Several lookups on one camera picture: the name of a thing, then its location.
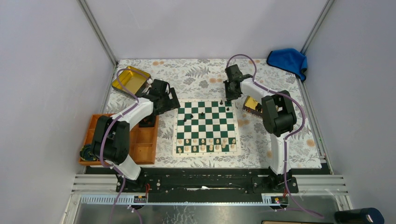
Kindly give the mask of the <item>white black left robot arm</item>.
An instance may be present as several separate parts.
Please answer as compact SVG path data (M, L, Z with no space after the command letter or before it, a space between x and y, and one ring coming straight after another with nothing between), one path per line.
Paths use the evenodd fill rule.
M112 168L128 179L127 186L134 192L144 188L141 167L129 155L130 131L149 116L158 116L180 107L176 91L168 82L155 79L148 92L136 98L135 103L112 116L98 118L91 143L92 153L105 168Z

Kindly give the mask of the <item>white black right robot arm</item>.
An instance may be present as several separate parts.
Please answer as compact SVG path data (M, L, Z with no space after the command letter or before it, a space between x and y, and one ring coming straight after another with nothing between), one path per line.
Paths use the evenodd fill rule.
M262 106L261 118L265 130L271 137L272 160L270 169L275 174L268 179L269 189L280 192L286 187L282 176L290 170L289 153L285 139L297 123L297 116L288 91L274 91L257 83L250 74L243 75L238 65L225 68L224 81L226 100L232 101L247 95Z

